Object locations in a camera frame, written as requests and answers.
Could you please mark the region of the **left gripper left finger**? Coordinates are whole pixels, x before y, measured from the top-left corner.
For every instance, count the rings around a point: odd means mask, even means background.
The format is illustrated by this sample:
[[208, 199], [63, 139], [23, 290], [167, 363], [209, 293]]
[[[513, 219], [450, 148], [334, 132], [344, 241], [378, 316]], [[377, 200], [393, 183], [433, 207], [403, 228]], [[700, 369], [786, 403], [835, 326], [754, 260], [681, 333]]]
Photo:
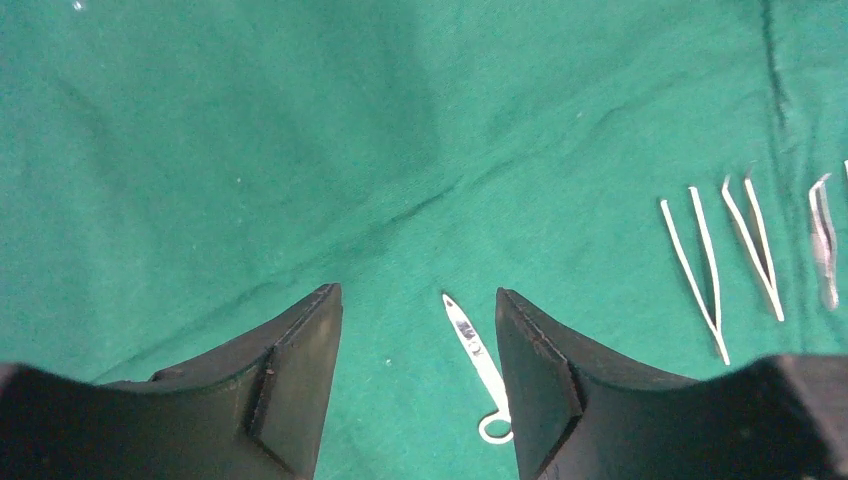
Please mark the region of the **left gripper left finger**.
[[144, 382], [1, 368], [5, 479], [310, 479], [342, 326], [326, 284]]

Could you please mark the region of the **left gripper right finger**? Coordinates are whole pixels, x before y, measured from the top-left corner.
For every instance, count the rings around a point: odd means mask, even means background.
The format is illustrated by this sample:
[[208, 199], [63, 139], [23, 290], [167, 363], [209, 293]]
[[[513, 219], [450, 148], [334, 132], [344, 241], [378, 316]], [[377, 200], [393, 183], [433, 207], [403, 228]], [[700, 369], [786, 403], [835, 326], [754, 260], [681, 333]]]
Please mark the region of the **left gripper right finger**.
[[523, 479], [843, 479], [847, 359], [774, 355], [694, 380], [635, 361], [499, 289]]

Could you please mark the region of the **steel spatula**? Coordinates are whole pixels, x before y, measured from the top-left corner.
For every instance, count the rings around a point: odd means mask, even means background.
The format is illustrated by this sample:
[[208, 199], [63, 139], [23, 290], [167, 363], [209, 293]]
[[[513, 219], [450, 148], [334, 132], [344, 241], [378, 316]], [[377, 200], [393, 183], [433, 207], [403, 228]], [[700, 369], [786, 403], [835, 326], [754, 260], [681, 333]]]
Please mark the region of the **steel spatula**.
[[730, 191], [731, 176], [722, 182], [721, 197], [728, 209], [737, 234], [759, 280], [771, 312], [779, 323], [786, 319], [777, 286], [776, 270], [771, 253], [765, 219], [750, 174], [743, 179], [748, 201], [748, 217], [745, 218]]

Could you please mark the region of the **steel scissors blade pair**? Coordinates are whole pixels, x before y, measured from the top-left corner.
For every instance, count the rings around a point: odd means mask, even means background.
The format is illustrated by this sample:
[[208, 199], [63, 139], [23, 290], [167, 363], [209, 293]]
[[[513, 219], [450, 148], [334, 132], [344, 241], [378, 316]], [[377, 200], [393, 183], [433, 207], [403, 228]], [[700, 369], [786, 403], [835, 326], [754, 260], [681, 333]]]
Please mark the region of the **steel scissors blade pair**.
[[[507, 444], [513, 440], [514, 434], [506, 387], [501, 372], [496, 366], [489, 350], [481, 340], [471, 319], [458, 302], [447, 292], [441, 293], [441, 300], [446, 316], [458, 340], [462, 344], [464, 351], [495, 405], [495, 410], [483, 416], [478, 422], [478, 434], [483, 441], [489, 444]], [[490, 434], [488, 427], [498, 422], [504, 423], [507, 426], [506, 432], [502, 435]]]

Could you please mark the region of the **green surgical cloth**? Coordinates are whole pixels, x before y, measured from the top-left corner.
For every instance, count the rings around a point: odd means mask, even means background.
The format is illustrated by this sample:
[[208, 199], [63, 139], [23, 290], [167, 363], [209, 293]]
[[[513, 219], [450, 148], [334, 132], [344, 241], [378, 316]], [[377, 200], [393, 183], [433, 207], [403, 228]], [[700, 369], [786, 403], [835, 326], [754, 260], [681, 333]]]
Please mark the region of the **green surgical cloth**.
[[[441, 305], [495, 294], [685, 376], [843, 353], [809, 187], [847, 244], [843, 1], [5, 1], [1, 357], [146, 379], [343, 289], [321, 479], [513, 479]], [[750, 174], [779, 323], [721, 197]]]

